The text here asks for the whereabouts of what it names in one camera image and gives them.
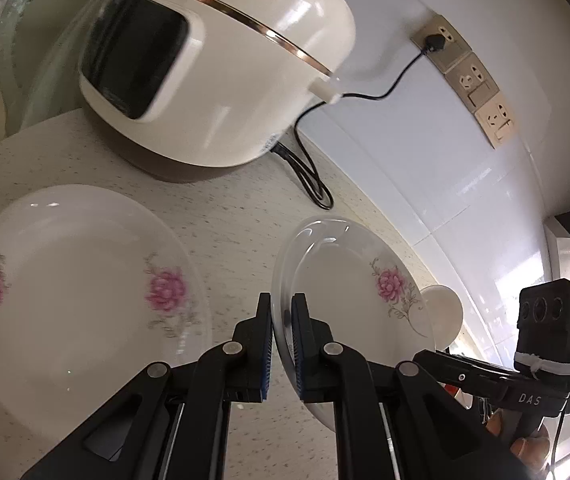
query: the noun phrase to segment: white tiled wall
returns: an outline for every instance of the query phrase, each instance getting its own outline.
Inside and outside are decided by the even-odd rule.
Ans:
[[[486,357],[511,365],[522,287],[550,278],[542,220],[570,209],[570,7],[565,0],[346,0],[356,44],[343,90],[382,92],[417,53],[432,12],[470,43],[519,135],[493,150],[421,60],[385,102],[345,99],[302,130],[462,298]]]

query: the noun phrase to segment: gold stripe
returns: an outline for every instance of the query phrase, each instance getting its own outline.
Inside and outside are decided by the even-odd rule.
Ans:
[[[267,25],[264,25],[261,22],[257,22],[254,18],[252,18],[251,16],[248,16],[244,12],[241,12],[240,10],[235,9],[234,7],[230,7],[227,4],[224,4],[220,0],[196,0],[196,1],[198,1],[202,4],[205,4],[206,6],[211,7],[212,9],[216,9],[216,10],[222,12],[223,14],[228,15],[230,18],[233,18],[237,22],[240,22],[243,25],[246,25],[247,27],[251,28],[252,30],[255,30],[256,32],[263,35],[268,40],[273,41],[274,43],[276,43],[277,45],[280,45],[285,50],[287,50],[288,52],[293,54],[294,56],[302,59],[309,66],[312,66],[313,68],[315,68],[319,72],[322,72],[323,74],[325,74],[327,76],[332,75],[332,71],[329,70],[327,67],[325,67],[321,62],[317,61],[315,58],[310,56],[308,53],[301,50],[299,47],[297,47],[295,44],[293,44],[290,40],[283,38],[275,30],[271,30],[271,28],[269,28]]]

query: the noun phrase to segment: plate rim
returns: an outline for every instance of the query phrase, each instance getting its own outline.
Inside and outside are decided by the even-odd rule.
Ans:
[[[0,230],[6,224],[6,222],[11,218],[11,216],[24,207],[25,204],[29,203],[29,200],[35,196],[39,196],[45,192],[56,191],[60,189],[74,189],[79,190],[82,192],[83,189],[91,189],[92,192],[103,193],[105,196],[109,196],[111,199],[114,199],[121,203],[127,203],[129,206],[133,206],[137,209],[137,211],[141,212],[145,217],[154,223],[155,229],[160,229],[164,232],[164,234],[172,240],[172,242],[177,246],[185,259],[185,263],[190,269],[190,274],[193,276],[193,280],[196,282],[196,298],[201,305],[201,313],[203,319],[203,339],[204,339],[204,348],[207,350],[212,346],[213,340],[213,324],[212,324],[212,313],[211,308],[209,306],[209,300],[206,294],[206,287],[203,282],[203,278],[198,270],[198,267],[194,264],[193,260],[191,259],[190,253],[187,251],[183,243],[181,242],[180,238],[177,234],[160,218],[158,217],[153,211],[146,208],[141,203],[137,202],[136,200],[126,196],[123,193],[119,193],[112,189],[108,189],[106,187],[100,186],[91,186],[89,184],[62,184],[59,186],[49,186],[49,187],[42,187],[40,189],[28,192],[21,197],[14,199],[11,203],[9,203],[2,211],[0,212]],[[9,409],[5,405],[5,403],[0,398],[0,405],[4,410],[6,410],[10,416],[14,417],[17,422],[26,427],[28,431],[31,431],[36,434],[40,434],[47,439],[50,439],[50,435],[46,434],[43,430],[38,429],[37,424],[27,424],[21,418],[18,418],[15,414],[12,414],[12,410]]]
[[[282,290],[281,275],[283,273],[283,265],[284,265],[285,258],[287,256],[288,249],[289,249],[291,243],[296,239],[296,237],[298,237],[303,232],[303,229],[305,229],[306,227],[309,227],[311,224],[315,224],[315,223],[318,223],[321,221],[327,221],[327,220],[347,222],[350,225],[356,225],[356,226],[362,228],[363,230],[367,231],[370,235],[374,236],[384,247],[386,247],[389,251],[391,251],[392,254],[394,254],[394,256],[396,256],[396,259],[402,265],[402,270],[404,270],[405,274],[414,282],[414,285],[416,286],[416,292],[417,292],[421,302],[423,303],[423,306],[425,306],[425,301],[423,300],[423,298],[421,296],[420,289],[416,285],[416,281],[414,279],[414,276],[409,272],[409,270],[407,269],[407,267],[403,263],[403,260],[401,259],[401,257],[399,257],[398,254],[396,254],[396,251],[394,251],[389,246],[389,244],[385,240],[383,240],[383,238],[381,238],[379,235],[377,235],[372,229],[369,229],[369,227],[365,226],[364,224],[360,223],[357,220],[345,218],[344,216],[332,215],[332,214],[320,214],[320,215],[310,216],[310,217],[302,220],[301,222],[299,222],[299,224],[296,225],[295,228],[292,229],[292,231],[289,232],[287,237],[281,243],[281,248],[279,249],[279,252],[276,256],[276,260],[274,263],[274,268],[273,268],[272,275],[271,275],[271,285],[270,285],[272,322],[273,323],[278,322],[279,327],[280,327],[280,330],[277,330],[276,325],[275,325],[274,330],[273,330],[274,339],[276,341],[276,348],[279,352],[279,356],[281,358],[281,363],[283,364],[283,368],[285,370],[287,378],[289,379],[289,382],[290,382],[291,386],[294,388],[294,390],[296,390],[296,370],[295,370],[294,361],[293,361],[292,356],[289,352],[287,340],[285,339],[285,330],[284,330],[283,321],[282,321],[282,314],[281,314],[281,290]],[[432,333],[431,325],[430,325],[430,339],[432,342],[434,342],[434,334]],[[329,428],[329,430],[335,431],[334,417],[332,416],[331,418],[329,418],[327,416],[327,414],[325,413],[325,411],[322,408],[323,407],[322,404],[305,403],[305,407],[324,426]]]

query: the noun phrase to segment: white cup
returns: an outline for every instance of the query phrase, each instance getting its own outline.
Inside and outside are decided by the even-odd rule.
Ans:
[[[443,351],[454,342],[463,326],[463,305],[456,292],[445,285],[426,286],[421,296],[430,315],[434,345]]]

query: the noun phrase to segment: white plate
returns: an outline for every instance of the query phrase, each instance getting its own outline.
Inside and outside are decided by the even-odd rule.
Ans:
[[[146,364],[211,344],[201,280],[151,211],[92,186],[0,214],[0,401],[58,441]]]
[[[291,297],[304,292],[310,316],[329,323],[338,342],[367,360],[395,366],[418,351],[434,350],[427,309],[412,276],[383,240],[348,219],[305,220],[283,244],[271,282],[274,335],[296,387]],[[331,404],[308,404],[334,430]]]

